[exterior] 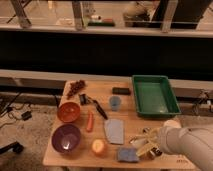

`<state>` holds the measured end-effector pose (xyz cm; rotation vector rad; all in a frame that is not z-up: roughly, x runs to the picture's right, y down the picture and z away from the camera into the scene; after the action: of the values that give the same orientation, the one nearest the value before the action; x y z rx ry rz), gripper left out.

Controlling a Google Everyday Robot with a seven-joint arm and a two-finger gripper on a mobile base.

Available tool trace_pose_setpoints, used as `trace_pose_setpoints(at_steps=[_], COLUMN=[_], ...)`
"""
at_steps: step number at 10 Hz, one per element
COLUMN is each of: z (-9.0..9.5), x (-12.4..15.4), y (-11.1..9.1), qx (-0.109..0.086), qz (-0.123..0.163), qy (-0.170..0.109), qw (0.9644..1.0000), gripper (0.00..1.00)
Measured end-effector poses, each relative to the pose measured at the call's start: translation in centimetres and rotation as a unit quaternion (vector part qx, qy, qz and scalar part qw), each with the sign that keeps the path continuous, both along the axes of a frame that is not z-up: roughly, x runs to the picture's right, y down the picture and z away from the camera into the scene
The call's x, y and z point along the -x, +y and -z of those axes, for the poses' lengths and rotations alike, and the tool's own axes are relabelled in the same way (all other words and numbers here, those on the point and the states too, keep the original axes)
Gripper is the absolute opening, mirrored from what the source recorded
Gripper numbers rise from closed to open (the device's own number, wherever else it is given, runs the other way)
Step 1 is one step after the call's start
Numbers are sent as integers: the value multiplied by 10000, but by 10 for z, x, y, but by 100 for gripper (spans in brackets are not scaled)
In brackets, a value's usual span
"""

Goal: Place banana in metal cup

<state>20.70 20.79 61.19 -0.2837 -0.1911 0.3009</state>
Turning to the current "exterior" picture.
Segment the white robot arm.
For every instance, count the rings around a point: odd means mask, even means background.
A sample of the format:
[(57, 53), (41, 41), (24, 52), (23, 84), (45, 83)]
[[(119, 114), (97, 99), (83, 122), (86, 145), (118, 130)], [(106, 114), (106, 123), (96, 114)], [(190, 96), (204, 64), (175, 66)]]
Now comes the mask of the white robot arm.
[(213, 171), (213, 124), (154, 127), (150, 134), (163, 153), (184, 155), (201, 171)]

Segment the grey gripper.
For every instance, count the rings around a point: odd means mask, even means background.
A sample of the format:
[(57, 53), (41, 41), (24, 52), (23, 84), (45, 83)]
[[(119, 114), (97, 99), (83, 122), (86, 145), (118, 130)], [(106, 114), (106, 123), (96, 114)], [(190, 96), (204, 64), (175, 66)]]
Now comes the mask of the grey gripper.
[[(155, 128), (153, 130), (154, 134), (154, 142), (157, 144), (158, 148), (163, 152), (167, 152), (167, 145), (166, 145), (166, 129), (162, 128)], [(153, 148), (149, 151), (149, 157), (151, 159), (155, 159), (162, 155), (162, 152), (158, 148)]]

